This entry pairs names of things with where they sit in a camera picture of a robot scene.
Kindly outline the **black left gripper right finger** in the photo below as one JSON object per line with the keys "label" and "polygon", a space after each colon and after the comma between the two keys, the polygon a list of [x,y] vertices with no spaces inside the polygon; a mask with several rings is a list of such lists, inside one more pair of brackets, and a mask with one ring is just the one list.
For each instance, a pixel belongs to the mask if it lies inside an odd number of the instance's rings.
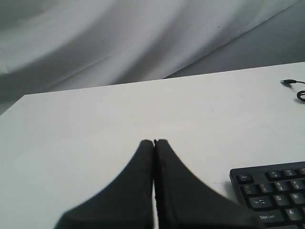
{"label": "black left gripper right finger", "polygon": [[256,213],[198,179],[167,140],[154,142],[154,187],[161,229],[258,229]]}

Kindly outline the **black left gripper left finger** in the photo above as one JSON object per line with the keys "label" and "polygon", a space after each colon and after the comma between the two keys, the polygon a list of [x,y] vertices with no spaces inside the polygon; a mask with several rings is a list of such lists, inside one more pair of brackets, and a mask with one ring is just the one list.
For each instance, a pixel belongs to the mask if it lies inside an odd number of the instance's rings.
{"label": "black left gripper left finger", "polygon": [[153,153],[142,140],[122,172],[102,191],[66,211],[57,229],[152,229]]}

